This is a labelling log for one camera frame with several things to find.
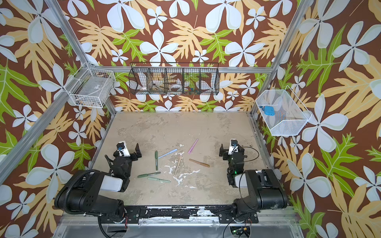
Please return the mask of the brown pen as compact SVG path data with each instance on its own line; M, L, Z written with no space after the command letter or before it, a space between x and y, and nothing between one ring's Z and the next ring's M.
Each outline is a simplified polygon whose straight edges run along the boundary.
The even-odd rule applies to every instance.
M196 163L196 164L199 164L199 165L202 165L204 167L210 168L209 164L206 164L206 163L203 163L203 162L200 162L200 161L197 161L197 160L193 160L193 159L189 159L189 161L191 161L193 163Z

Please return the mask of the beige pen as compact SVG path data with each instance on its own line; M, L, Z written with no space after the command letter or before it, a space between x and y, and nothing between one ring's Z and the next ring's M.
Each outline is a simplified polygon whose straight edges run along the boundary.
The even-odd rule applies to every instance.
M177 165L176 165L175 172L174 172L174 174L173 174L174 177L176 176L176 174L177 174L177 172L178 172L178 170L179 170L179 168L180 168L182 159L183 159L183 157L180 156L180 158L179 158L179 160L178 160L178 163L177 163Z

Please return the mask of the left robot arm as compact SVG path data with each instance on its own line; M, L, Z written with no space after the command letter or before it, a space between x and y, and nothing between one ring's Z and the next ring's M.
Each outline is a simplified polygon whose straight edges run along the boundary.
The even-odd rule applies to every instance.
M76 172L54 199L54 206L67 214L88 214L93 216L110 217L120 221L125 216L124 203L119 199L112 199L99 192L126 191L132 171L132 163L142 157L137 144L135 152L130 153L126 143L117 144L117 150L111 160L105 159L110 167L108 172L89 169Z

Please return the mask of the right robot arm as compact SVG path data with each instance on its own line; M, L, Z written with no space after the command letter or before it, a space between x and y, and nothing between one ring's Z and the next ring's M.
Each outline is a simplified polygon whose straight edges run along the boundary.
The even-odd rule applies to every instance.
M228 149L221 146L219 156L228 162L229 185L239 189L240 198L234 200L231 211L226 213L233 221L257 223L258 212L288 206L286 193L272 169L244 170L247 155L236 140L230 142Z

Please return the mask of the dark green pen lower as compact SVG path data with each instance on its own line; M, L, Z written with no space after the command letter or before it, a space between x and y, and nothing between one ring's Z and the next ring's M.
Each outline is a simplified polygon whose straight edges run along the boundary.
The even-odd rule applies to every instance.
M140 174L140 175L137 176L137 178L145 178L145 177L150 177L150 176L159 175L159 174L161 174L161 172L154 172L154 173Z

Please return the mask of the pink pen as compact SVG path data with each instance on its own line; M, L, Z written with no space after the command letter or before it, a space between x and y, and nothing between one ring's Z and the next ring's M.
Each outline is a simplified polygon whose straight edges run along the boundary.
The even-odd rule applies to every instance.
M192 151L193 151L193 149L194 149L194 147L196 146L196 144L197 144L198 141L199 141L198 138L194 141L194 143L192 144L192 146L191 146L190 149L188 150L188 154L191 154L191 153L192 153Z

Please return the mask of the light blue pen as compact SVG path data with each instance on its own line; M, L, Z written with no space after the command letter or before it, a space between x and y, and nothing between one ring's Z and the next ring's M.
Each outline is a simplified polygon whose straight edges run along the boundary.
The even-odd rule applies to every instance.
M163 158L163 157L165 157L165 156L167 156L167 155L170 155L170 154L176 152L177 150L178 150L178 149L176 148L176 149L173 149L173 150L171 150L171 151L169 151L169 152L167 152L167 153L165 153L165 154L163 154L163 155L160 155L160 156L158 157L158 159Z

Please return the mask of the light green pen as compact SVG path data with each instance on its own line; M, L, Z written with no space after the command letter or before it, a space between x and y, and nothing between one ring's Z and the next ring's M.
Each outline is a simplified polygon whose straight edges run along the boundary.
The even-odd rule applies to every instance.
M148 177L147 179L148 179L148 180L152 180L152 181L158 181L158 182L164 182L164 183L171 183L170 180L162 179L162 178Z

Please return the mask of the blue object in basket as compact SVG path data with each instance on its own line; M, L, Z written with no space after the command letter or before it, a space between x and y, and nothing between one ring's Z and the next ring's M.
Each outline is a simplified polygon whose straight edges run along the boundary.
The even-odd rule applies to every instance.
M272 106L260 106L260 109L267 116L275 116L275 110Z

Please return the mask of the white mesh basket right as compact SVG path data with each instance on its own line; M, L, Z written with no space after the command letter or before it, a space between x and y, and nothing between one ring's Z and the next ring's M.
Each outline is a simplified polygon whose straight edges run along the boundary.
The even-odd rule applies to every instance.
M260 109L272 136L297 136L309 122L312 113L289 86L286 89L265 90L256 99L260 106L272 106L275 116L267 116Z

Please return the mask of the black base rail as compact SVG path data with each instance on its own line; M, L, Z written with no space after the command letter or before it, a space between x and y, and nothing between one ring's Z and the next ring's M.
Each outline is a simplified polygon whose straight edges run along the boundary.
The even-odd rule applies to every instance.
M125 206L121 219L102 217L103 224L142 224L147 220L169 220L170 222L198 222L205 220L217 224L238 224L259 222L257 212L238 214L233 204L228 205L175 205L175 206Z

